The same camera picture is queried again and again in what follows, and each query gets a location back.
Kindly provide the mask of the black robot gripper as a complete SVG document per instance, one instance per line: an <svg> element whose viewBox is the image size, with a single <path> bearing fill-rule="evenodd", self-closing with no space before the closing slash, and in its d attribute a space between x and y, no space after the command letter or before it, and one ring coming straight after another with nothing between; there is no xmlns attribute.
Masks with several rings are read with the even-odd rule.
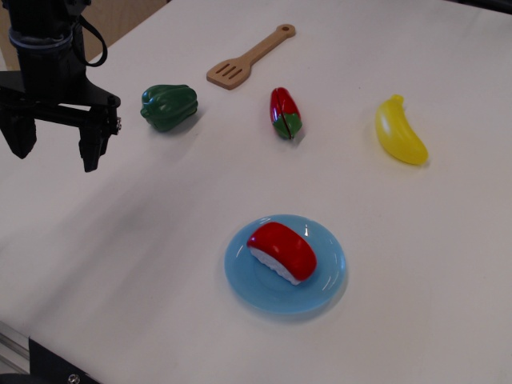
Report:
<svg viewBox="0 0 512 384"><path fill-rule="evenodd" d="M98 168L108 141L117 135L121 121L119 97L94 85L82 33L61 33L56 38L10 33L20 70L1 72L1 132L17 157L24 159L37 141L34 120L79 128L79 152L84 171Z"/></svg>

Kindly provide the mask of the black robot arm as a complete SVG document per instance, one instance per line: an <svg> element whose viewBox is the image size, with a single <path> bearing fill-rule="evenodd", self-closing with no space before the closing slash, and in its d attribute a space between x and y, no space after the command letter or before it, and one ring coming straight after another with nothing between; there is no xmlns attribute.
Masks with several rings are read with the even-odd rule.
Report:
<svg viewBox="0 0 512 384"><path fill-rule="evenodd" d="M1 132L11 151L25 158L37 141L36 121L78 128L87 172L96 170L110 136L118 134L119 97L86 76L84 31L102 36L83 17L88 1L4 1L9 40L20 69L1 73Z"/></svg>

